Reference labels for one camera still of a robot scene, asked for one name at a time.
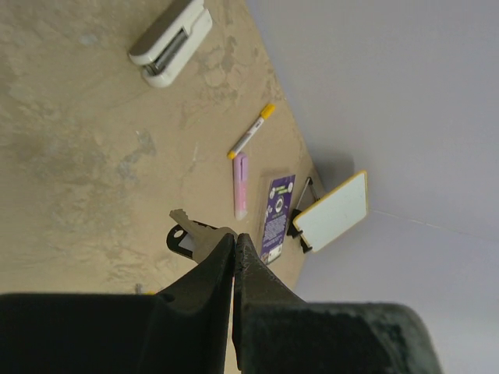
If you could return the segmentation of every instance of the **pink highlighter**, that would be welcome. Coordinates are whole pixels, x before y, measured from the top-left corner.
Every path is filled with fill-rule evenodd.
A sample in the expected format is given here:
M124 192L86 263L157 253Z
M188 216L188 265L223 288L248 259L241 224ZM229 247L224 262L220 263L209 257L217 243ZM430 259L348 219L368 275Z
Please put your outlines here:
M248 180L248 157L239 153L234 159L234 214L240 221L248 213L246 209L246 181Z

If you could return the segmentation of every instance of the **key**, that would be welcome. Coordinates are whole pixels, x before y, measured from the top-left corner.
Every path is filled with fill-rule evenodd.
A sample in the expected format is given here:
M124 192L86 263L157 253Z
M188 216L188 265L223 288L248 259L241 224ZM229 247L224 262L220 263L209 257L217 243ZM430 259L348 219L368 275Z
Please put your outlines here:
M197 263L203 262L215 246L225 236L225 234L232 234L234 240L237 239L236 233L230 228L209 228L201 226L187 217L186 212L182 209L172 210L170 217L179 224L185 231L187 231L194 240L193 260Z

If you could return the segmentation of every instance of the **white stapler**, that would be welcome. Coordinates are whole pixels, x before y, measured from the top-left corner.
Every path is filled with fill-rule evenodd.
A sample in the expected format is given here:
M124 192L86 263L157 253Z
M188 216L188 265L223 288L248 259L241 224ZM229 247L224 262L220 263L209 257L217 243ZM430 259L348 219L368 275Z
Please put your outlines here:
M143 66L142 76L151 86L169 86L212 25L204 0L174 0L133 45L129 56Z

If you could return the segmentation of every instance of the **small whiteboard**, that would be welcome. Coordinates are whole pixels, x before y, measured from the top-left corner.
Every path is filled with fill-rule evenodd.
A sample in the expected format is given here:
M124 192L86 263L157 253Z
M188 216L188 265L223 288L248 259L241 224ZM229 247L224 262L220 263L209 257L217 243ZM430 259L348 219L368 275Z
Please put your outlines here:
M293 224L320 251L367 215L367 173L361 171L299 214Z

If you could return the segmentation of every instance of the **purple card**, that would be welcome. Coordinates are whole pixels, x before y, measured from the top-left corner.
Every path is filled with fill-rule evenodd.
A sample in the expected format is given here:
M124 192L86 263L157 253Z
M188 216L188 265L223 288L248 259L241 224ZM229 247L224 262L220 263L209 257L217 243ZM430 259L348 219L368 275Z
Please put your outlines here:
M264 239L260 253L260 258L264 263L271 263L281 255L294 186L295 176L289 175L274 179L268 190Z

